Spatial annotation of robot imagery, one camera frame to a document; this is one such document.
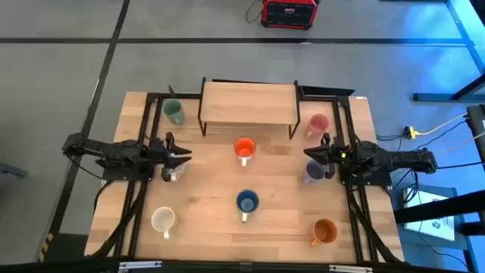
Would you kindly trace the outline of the orange mug white handle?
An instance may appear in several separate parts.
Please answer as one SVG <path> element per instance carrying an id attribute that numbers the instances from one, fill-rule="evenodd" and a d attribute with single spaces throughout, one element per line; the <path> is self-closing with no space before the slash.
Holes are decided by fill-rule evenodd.
<path id="1" fill-rule="evenodd" d="M 241 137 L 234 144 L 234 151 L 243 167 L 247 166 L 255 150 L 255 142 L 249 137 Z"/>

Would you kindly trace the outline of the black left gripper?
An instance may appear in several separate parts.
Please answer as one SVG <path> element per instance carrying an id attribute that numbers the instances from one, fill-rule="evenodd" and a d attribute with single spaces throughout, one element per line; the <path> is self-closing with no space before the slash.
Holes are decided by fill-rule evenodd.
<path id="1" fill-rule="evenodd" d="M 162 164 L 161 177 L 163 180 L 172 180 L 171 173 L 175 168 L 183 165 L 189 161 L 189 157 L 173 157 L 171 156 L 171 147 L 174 144 L 174 135 L 171 132 L 166 133 L 165 141 L 160 138 L 154 138 L 152 140 L 152 152 L 154 153 L 153 159 L 156 164 Z M 181 148 L 179 146 L 174 147 L 174 154 L 188 155 L 192 151 Z"/>

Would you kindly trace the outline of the green mug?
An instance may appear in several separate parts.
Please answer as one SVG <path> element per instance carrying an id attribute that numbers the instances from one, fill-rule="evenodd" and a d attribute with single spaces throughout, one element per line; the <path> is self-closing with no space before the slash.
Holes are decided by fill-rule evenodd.
<path id="1" fill-rule="evenodd" d="M 183 112 L 183 106 L 179 100 L 170 99 L 167 100 L 162 108 L 164 115 L 172 124 L 183 125 L 185 124 L 185 114 Z"/>

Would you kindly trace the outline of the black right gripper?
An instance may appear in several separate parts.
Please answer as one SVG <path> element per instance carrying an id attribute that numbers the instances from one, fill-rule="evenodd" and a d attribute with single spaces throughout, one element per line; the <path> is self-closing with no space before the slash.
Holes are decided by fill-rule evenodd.
<path id="1" fill-rule="evenodd" d="M 326 156 L 323 155 L 327 148 L 327 170 L 325 171 L 326 178 L 332 178 L 336 173 L 336 165 L 343 162 L 343 151 L 341 146 L 330 144 L 330 134 L 324 133 L 321 143 L 324 146 L 304 149 L 306 155 L 315 160 L 318 164 L 326 163 Z"/>

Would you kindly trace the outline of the cream orange-patterned mug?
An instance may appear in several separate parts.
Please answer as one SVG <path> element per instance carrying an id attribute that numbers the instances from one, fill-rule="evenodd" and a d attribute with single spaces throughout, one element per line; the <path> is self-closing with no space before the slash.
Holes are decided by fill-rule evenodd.
<path id="1" fill-rule="evenodd" d="M 171 228 L 175 225 L 175 222 L 176 214 L 173 209 L 167 206 L 157 208 L 151 217 L 152 227 L 156 231 L 162 232 L 165 240 L 170 239 Z"/>

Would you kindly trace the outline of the grey metal foot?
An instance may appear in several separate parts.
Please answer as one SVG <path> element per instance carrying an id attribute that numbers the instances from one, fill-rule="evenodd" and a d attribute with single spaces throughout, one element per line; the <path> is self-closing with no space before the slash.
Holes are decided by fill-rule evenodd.
<path id="1" fill-rule="evenodd" d="M 12 174 L 17 177 L 26 177 L 27 171 L 13 165 L 0 162 L 0 174 Z"/>

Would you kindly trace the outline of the wooden shelf riser black frame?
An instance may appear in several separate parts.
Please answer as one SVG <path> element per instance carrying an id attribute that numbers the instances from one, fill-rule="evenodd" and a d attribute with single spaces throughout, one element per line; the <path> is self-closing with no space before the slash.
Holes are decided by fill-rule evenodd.
<path id="1" fill-rule="evenodd" d="M 292 139 L 301 122 L 300 85 L 236 80 L 202 80 L 197 119 L 202 135 L 209 123 L 286 125 Z"/>

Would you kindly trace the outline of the black metal post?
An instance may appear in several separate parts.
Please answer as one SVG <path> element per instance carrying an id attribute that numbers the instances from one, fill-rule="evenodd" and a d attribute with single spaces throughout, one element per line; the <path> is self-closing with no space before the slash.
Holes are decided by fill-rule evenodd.
<path id="1" fill-rule="evenodd" d="M 485 104 L 467 107 L 467 122 L 480 160 L 485 165 Z"/>

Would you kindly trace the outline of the black metal beam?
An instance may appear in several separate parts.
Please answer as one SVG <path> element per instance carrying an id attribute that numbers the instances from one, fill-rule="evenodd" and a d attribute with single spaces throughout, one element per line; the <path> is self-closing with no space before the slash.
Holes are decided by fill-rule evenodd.
<path id="1" fill-rule="evenodd" d="M 485 210 L 485 190 L 394 211 L 397 224 L 480 212 Z"/>

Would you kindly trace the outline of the lavender mug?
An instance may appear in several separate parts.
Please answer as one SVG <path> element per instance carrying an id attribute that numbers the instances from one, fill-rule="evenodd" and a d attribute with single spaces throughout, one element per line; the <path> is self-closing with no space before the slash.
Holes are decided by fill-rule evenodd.
<path id="1" fill-rule="evenodd" d="M 303 184 L 316 184 L 323 180 L 327 174 L 327 166 L 321 165 L 318 162 L 309 161 L 302 171 Z"/>

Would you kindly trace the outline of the white box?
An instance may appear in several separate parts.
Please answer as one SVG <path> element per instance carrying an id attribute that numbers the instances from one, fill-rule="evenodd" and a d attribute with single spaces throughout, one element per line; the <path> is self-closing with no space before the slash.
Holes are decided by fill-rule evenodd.
<path id="1" fill-rule="evenodd" d="M 407 202 L 404 204 L 405 209 L 446 199 L 445 196 L 428 193 L 422 190 L 405 190 L 403 196 L 407 199 Z M 417 231 L 422 234 L 448 241 L 455 240 L 455 218 L 453 216 L 409 222 L 404 224 L 404 228 L 409 231 Z"/>

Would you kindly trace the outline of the white grey diamond-patterned mug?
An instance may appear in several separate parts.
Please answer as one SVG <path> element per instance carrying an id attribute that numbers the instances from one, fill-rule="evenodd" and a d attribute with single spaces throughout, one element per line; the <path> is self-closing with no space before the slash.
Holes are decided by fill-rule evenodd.
<path id="1" fill-rule="evenodd" d="M 179 181 L 181 177 L 185 174 L 187 169 L 188 163 L 183 163 L 176 168 L 170 169 L 168 174 L 170 178 L 170 182 Z"/>

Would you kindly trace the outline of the brown-orange mug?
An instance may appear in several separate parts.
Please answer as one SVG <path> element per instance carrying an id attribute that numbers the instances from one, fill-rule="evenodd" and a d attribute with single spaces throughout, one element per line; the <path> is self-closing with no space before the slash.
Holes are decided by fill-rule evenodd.
<path id="1" fill-rule="evenodd" d="M 315 247 L 319 243 L 332 243 L 337 236 L 336 225 L 330 219 L 319 219 L 311 227 L 310 247 Z"/>

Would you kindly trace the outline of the red black power station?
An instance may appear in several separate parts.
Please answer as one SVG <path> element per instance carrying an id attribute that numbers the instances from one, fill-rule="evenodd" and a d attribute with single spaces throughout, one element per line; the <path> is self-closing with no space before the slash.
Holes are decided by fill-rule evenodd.
<path id="1" fill-rule="evenodd" d="M 321 0 L 262 0 L 264 27 L 308 30 L 312 27 Z"/>

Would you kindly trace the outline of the black flat panel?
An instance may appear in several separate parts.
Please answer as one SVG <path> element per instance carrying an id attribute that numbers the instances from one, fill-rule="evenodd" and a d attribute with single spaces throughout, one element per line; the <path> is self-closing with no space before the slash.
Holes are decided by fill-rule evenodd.
<path id="1" fill-rule="evenodd" d="M 300 86 L 300 90 L 305 96 L 351 96 L 353 89 L 342 89 L 318 86 Z"/>

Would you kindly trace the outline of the silver metal bracket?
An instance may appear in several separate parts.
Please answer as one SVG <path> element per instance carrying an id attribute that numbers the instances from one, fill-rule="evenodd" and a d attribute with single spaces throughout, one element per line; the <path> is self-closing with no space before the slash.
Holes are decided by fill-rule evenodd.
<path id="1" fill-rule="evenodd" d="M 329 265 L 329 271 L 337 273 L 374 273 L 373 268 L 352 265 Z"/>
<path id="2" fill-rule="evenodd" d="M 119 272 L 128 272 L 134 269 L 146 268 L 160 268 L 162 261 L 136 261 L 136 262 L 121 262 L 118 266 Z"/>

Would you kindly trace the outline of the blue metal table frame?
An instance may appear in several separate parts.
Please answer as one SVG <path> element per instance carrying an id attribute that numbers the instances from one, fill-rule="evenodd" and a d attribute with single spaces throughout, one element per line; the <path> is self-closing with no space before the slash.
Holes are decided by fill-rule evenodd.
<path id="1" fill-rule="evenodd" d="M 464 40 L 464 44 L 472 57 L 480 76 L 462 87 L 456 93 L 414 93 L 412 99 L 416 102 L 463 102 L 463 103 L 485 103 L 485 94 L 477 94 L 480 89 L 485 88 L 485 62 L 480 57 L 475 44 L 469 36 L 465 25 L 459 18 L 458 12 L 452 4 L 452 0 L 445 1 L 446 7 L 455 25 Z"/>

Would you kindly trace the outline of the blue mug white handle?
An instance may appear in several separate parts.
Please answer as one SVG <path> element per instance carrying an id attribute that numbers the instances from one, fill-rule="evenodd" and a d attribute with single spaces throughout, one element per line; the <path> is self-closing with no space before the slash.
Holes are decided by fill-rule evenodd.
<path id="1" fill-rule="evenodd" d="M 242 222 L 246 223 L 249 215 L 259 206 L 258 194 L 253 190 L 243 190 L 236 197 L 236 206 L 242 213 Z"/>

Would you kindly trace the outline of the pink mug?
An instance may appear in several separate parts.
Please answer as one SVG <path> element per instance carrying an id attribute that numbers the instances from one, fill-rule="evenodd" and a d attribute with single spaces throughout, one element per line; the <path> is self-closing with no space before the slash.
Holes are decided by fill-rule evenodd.
<path id="1" fill-rule="evenodd" d="M 305 137 L 307 139 L 320 139 L 329 127 L 330 122 L 323 114 L 312 115 L 305 128 Z"/>

